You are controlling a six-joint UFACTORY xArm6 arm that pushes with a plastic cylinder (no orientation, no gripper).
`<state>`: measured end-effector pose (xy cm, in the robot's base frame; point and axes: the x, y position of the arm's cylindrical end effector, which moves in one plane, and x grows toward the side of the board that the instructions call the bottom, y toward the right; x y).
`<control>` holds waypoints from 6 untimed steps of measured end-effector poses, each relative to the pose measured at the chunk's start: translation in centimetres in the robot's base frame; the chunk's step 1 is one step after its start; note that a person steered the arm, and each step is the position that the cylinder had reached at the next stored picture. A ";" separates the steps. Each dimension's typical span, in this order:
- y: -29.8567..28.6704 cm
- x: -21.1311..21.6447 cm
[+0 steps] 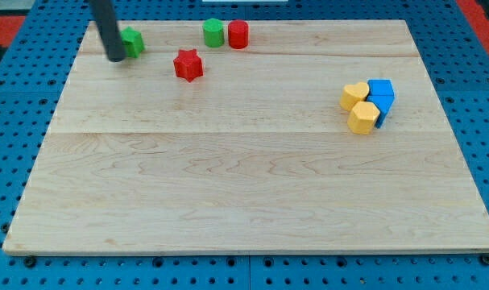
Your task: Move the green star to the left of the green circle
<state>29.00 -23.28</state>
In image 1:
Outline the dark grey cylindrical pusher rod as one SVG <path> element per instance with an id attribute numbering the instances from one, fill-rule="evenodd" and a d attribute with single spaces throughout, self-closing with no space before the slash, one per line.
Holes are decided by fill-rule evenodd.
<path id="1" fill-rule="evenodd" d="M 120 62 L 126 58 L 126 51 L 118 28 L 117 17 L 111 0 L 90 0 L 93 20 L 101 37 L 107 59 Z"/>

